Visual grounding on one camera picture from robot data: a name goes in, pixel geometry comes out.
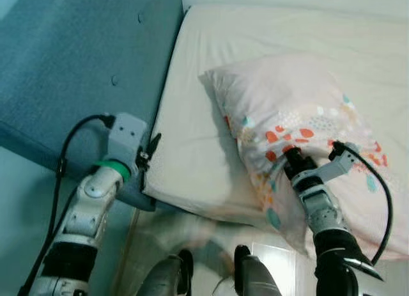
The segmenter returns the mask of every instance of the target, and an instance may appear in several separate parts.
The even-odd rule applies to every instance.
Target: pillowcase
[[[320,166],[328,162],[333,141],[352,142],[386,179],[394,204],[405,201],[406,192],[387,169],[387,155],[371,129],[314,56],[268,56],[209,70],[206,76],[266,220],[299,251],[312,253],[313,247],[311,240],[305,240],[304,211],[282,169],[284,152],[292,146],[300,147]],[[366,246],[364,251],[375,252],[374,244],[380,243],[387,218],[378,180],[356,163],[347,175],[327,185],[339,198],[354,235]],[[404,209],[395,214],[389,242],[395,253],[408,254],[407,222]]]

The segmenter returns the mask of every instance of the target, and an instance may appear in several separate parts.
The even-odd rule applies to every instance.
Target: electrical wire
[[[38,254],[33,267],[30,270],[29,275],[27,276],[26,282],[24,283],[23,286],[21,286],[19,290],[19,296],[26,296],[30,292],[31,286],[34,283],[35,277],[37,275],[38,269],[41,266],[41,262],[44,259],[45,254],[47,253],[54,237],[56,236],[59,227],[61,226],[64,216],[68,210],[68,207],[70,206],[70,202],[72,198],[75,196],[75,189],[72,191],[70,196],[67,199],[66,205],[64,207],[63,212],[61,213],[61,217],[59,218],[58,224],[55,227],[56,223],[56,216],[57,216],[57,207],[58,207],[58,199],[59,199],[59,191],[61,188],[61,181],[65,175],[65,169],[66,169],[66,153],[68,146],[71,143],[72,138],[74,135],[78,132],[78,130],[85,125],[87,122],[91,120],[101,120],[104,125],[107,128],[112,128],[114,121],[115,121],[115,116],[113,115],[104,115],[104,114],[96,114],[96,115],[91,115],[88,117],[85,117],[82,119],[80,122],[78,122],[68,133],[67,137],[64,140],[63,147],[61,149],[61,153],[59,154],[59,159],[58,159],[58,166],[56,170],[56,184],[54,186],[54,195],[52,199],[52,207],[51,207],[51,215],[50,215],[50,221],[49,221],[49,227],[47,229],[47,235],[45,237],[44,243],[42,245],[42,248],[40,250],[40,253]]]
[[[378,179],[378,181],[381,183],[381,185],[383,187],[383,190],[385,191],[386,200],[387,200],[387,204],[388,204],[388,219],[387,219],[387,223],[386,223],[385,234],[383,235],[381,244],[379,245],[379,248],[378,248],[376,254],[374,255],[374,257],[371,260],[371,263],[375,266],[376,263],[378,262],[378,260],[380,259],[382,253],[384,252],[387,244],[388,244],[390,232],[392,230],[393,206],[392,206],[392,197],[390,195],[388,185],[385,183],[385,181],[379,175],[379,173],[374,169],[374,167],[372,167],[372,165],[370,165],[370,163],[368,163],[363,157],[361,157],[358,152],[356,152],[355,150],[352,150],[350,147],[346,146],[345,144],[343,144],[343,143],[341,143],[339,141],[334,142],[334,147],[335,148],[340,148],[340,149],[345,149],[346,151],[350,152],[354,157],[358,158],[359,161],[361,161],[363,163],[363,165],[365,165],[368,168],[368,170]]]

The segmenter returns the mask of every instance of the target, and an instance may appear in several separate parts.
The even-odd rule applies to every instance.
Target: black connector
[[[330,153],[330,155],[328,156],[328,159],[332,162],[336,157],[340,157],[343,152],[344,152],[344,148],[343,148],[343,144],[341,145],[339,143],[339,141],[334,141],[333,145],[332,145],[332,151]]]
[[[108,129],[112,129],[112,127],[114,126],[116,117],[114,115],[106,115],[106,116],[103,115],[100,117],[100,119]]]

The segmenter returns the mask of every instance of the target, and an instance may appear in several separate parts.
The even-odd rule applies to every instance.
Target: mattress
[[[320,57],[408,179],[406,21],[318,10],[193,6],[174,48],[144,192],[216,220],[264,220],[205,70],[272,54]]]

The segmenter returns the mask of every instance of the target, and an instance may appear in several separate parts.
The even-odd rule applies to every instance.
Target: green ring
[[[96,162],[95,165],[116,170],[122,176],[124,182],[128,181],[130,178],[129,169],[124,164],[116,162],[115,160],[100,160]]]

